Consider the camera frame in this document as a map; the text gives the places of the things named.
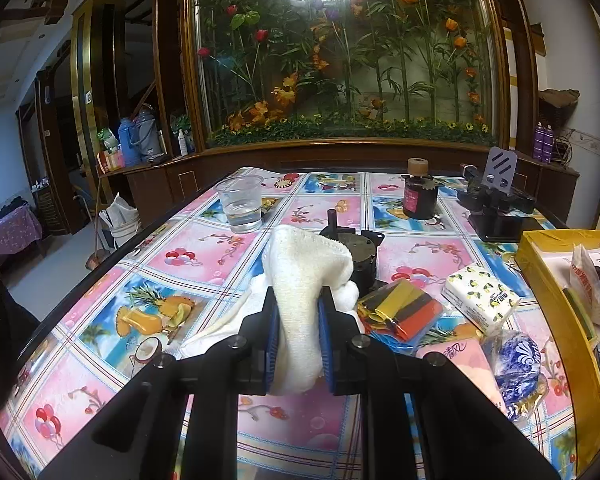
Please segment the pink tissue pack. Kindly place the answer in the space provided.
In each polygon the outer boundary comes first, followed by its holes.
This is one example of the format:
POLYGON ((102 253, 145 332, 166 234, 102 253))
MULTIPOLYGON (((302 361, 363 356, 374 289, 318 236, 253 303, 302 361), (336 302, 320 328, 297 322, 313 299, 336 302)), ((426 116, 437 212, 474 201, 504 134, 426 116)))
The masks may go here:
POLYGON ((428 344, 419 348, 416 356, 423 359, 431 352, 441 353, 448 358, 503 414, 506 413, 501 391, 477 339, 466 338, 428 344))

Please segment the blue white patterned pouch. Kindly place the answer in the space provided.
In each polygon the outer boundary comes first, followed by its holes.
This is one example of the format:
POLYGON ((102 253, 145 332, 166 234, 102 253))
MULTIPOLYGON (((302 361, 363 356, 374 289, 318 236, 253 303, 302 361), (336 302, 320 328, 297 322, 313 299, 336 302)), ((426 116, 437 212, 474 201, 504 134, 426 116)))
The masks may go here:
POLYGON ((504 400, 507 418, 522 424, 548 393, 538 345, 525 333, 502 330, 486 338, 481 348, 504 400))

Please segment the coloured bands bag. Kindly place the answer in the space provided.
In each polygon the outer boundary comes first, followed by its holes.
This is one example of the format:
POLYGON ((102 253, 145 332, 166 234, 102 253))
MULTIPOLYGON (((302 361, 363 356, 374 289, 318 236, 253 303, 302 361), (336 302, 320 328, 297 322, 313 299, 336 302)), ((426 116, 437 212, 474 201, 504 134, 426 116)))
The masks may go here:
POLYGON ((379 287, 356 305, 365 333, 402 353, 411 352, 443 312, 437 299, 405 278, 379 287))

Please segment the tissue pack lemon print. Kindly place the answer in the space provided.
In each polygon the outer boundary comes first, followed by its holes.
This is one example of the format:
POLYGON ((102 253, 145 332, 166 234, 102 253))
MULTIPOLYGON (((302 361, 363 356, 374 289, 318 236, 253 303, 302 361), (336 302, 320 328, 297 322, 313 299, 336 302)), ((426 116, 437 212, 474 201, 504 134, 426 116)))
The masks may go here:
POLYGON ((485 335, 497 332, 520 301, 513 289, 476 264, 450 274, 441 295, 485 335))

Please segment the white towel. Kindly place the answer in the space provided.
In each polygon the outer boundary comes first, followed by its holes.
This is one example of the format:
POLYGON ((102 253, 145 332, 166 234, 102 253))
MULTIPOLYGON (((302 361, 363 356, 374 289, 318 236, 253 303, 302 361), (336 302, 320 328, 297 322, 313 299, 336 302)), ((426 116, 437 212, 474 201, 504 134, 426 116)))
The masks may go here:
POLYGON ((248 290, 211 326, 181 344, 184 358, 201 356, 217 342, 238 333, 244 318, 262 310, 272 287, 279 312, 279 343, 272 396, 304 393, 323 375, 318 334, 318 296, 332 290, 336 309, 354 319, 358 286, 351 280, 353 260, 349 249, 295 226, 276 226, 262 254, 263 272, 251 279, 248 290))

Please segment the broom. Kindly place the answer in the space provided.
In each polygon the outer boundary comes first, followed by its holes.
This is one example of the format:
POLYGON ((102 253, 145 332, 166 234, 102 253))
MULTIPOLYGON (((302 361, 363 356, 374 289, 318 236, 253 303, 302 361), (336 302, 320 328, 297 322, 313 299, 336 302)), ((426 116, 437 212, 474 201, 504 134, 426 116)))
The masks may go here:
POLYGON ((99 227, 99 211, 100 211, 100 193, 102 192, 102 180, 98 180, 95 198, 95 215, 93 220, 94 226, 94 250, 85 261, 85 269, 94 271, 97 269, 110 255, 110 250, 106 247, 105 242, 100 238, 102 230, 99 227))

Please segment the white bucket with papers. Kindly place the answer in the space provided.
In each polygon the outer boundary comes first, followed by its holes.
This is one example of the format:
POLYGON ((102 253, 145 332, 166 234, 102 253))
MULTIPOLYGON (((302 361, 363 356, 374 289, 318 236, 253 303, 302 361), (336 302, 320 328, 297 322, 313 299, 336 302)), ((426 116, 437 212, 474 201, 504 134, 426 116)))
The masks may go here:
POLYGON ((104 210, 99 211, 99 219, 105 223, 114 247, 120 248, 142 228, 140 213, 124 198, 117 194, 112 203, 104 210))

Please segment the black electric motor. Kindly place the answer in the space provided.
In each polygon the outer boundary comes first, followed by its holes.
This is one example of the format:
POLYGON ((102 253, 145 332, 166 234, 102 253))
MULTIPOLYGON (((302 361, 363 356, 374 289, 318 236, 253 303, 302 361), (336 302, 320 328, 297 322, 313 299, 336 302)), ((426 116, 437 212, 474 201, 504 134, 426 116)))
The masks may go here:
POLYGON ((351 281, 358 286, 358 292, 365 296, 376 285, 378 247, 385 239, 381 232, 361 230, 340 226, 336 209, 327 211, 327 226, 321 230, 321 236, 336 240, 350 252, 353 261, 351 281))

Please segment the black phone stand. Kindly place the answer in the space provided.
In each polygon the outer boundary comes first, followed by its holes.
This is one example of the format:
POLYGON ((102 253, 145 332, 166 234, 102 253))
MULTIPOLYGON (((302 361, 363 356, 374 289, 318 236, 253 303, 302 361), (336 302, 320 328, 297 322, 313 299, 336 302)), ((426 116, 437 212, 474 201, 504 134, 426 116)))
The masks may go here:
POLYGON ((517 162, 514 151, 494 146, 482 171, 463 167, 467 186, 456 192, 457 200, 470 212, 468 222, 485 243, 518 243, 523 232, 543 229, 531 217, 535 198, 513 186, 517 162))

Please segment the dark jar with cork lid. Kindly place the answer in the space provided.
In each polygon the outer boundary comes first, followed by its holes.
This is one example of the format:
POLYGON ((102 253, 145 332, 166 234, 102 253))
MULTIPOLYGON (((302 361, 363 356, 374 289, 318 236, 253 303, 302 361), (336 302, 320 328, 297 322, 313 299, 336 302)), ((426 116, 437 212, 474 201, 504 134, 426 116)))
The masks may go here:
POLYGON ((439 183, 429 173, 426 159, 412 157, 407 161, 404 177, 403 212, 408 218, 430 220, 434 218, 439 183))

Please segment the blue thermos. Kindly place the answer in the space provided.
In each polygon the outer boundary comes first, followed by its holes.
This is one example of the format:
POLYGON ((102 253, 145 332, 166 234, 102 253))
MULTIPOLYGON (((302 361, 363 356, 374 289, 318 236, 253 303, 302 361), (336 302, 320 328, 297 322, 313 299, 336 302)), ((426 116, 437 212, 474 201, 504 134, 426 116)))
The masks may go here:
POLYGON ((122 118, 118 129, 118 138, 121 145, 123 160, 127 167, 134 167, 142 162, 140 152, 135 145, 137 137, 138 133, 134 122, 126 117, 122 118))

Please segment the white spray bottle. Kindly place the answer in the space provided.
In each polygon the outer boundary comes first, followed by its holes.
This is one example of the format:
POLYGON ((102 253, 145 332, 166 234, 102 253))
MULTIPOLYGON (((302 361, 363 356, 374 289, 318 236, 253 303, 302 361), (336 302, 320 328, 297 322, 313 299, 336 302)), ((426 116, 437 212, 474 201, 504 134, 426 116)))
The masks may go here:
POLYGON ((178 130, 178 147, 182 156, 188 154, 188 146, 186 142, 186 135, 182 129, 178 130))

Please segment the grey thermos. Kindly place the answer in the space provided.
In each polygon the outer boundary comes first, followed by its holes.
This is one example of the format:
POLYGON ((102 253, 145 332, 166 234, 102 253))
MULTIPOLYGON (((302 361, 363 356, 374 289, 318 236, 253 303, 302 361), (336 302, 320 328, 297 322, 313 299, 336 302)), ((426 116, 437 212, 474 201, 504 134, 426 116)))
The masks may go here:
POLYGON ((154 115, 147 107, 143 107, 135 119, 137 140, 135 146, 140 152, 143 162, 150 162, 164 154, 160 131, 154 115))

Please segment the purple bottles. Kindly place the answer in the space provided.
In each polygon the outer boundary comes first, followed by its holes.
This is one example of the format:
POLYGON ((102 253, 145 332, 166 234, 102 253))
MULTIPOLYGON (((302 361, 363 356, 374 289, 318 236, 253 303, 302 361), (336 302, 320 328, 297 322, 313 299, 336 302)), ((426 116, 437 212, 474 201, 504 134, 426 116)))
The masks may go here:
POLYGON ((551 126, 544 126, 540 122, 534 128, 533 158, 549 164, 553 158, 554 131, 551 126))

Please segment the flower display glass cabinet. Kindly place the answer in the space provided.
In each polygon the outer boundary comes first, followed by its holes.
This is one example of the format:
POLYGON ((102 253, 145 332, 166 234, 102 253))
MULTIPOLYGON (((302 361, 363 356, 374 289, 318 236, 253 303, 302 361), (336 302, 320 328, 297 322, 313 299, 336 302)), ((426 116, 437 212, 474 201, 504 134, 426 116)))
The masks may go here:
POLYGON ((195 152, 329 139, 529 151, 524 0, 154 0, 162 119, 195 152))

